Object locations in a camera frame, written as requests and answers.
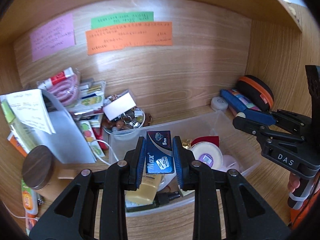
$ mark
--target black cable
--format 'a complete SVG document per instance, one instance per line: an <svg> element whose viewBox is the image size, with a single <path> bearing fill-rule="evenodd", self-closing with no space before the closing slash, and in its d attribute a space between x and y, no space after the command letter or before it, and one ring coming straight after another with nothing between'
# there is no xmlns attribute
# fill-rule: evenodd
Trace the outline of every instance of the black cable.
<svg viewBox="0 0 320 240"><path fill-rule="evenodd" d="M295 222L297 221L298 217L303 213L303 211L306 209L306 207L309 206L309 203L310 203L311 199L314 197L314 195L315 195L315 193L316 193L316 189L317 189L317 187L318 187L319 182L320 182L320 176L319 176L318 179L317 179L317 182L316 182L316 184L315 184L315 186L314 186L314 188L313 188L313 191L312 191L312 193L311 193L311 196L310 196L307 204L301 209L301 211L299 212L299 214L298 214L298 215L296 216L296 218L294 219L294 221L293 221L293 223L292 223L292 225L291 225L292 228L293 228Z"/></svg>

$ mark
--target paper with handwriting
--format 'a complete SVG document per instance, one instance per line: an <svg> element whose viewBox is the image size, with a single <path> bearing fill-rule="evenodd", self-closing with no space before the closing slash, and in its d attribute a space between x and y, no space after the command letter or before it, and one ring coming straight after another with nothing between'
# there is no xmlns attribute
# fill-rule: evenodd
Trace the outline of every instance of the paper with handwriting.
<svg viewBox="0 0 320 240"><path fill-rule="evenodd" d="M72 13L56 18L30 34L32 62L75 45Z"/></svg>
<svg viewBox="0 0 320 240"><path fill-rule="evenodd" d="M172 46L172 22L138 22L102 27L85 33L88 55L125 47Z"/></svg>
<svg viewBox="0 0 320 240"><path fill-rule="evenodd" d="M114 13L95 17L91 19L91 29L93 30L115 24L135 22L153 22L153 12Z"/></svg>
<svg viewBox="0 0 320 240"><path fill-rule="evenodd" d="M41 89L32 89L6 95L9 106L20 122L47 132L56 133L45 107Z"/></svg>

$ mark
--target pink coiled cord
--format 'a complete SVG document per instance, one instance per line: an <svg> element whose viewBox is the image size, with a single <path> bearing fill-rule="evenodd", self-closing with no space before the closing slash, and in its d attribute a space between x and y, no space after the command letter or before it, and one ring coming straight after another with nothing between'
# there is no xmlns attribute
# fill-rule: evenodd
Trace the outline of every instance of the pink coiled cord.
<svg viewBox="0 0 320 240"><path fill-rule="evenodd" d="M64 81L48 88L48 91L53 94L63 106L68 106L78 98L79 90L77 83L77 75L74 74Z"/></svg>

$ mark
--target green sticky note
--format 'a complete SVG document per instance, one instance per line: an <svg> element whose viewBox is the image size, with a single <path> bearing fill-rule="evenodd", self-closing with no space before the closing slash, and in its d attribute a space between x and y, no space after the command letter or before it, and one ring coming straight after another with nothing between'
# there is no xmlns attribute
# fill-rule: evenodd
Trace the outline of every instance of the green sticky note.
<svg viewBox="0 0 320 240"><path fill-rule="evenodd" d="M114 13L91 19L91 29L121 23L153 22L153 12Z"/></svg>

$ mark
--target white card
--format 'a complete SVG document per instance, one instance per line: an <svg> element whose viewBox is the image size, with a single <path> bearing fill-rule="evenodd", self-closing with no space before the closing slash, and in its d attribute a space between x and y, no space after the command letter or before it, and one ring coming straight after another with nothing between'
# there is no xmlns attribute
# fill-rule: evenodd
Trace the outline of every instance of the white card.
<svg viewBox="0 0 320 240"><path fill-rule="evenodd" d="M6 95L9 106L20 122L47 132L56 133L45 107L41 89L32 89Z"/></svg>

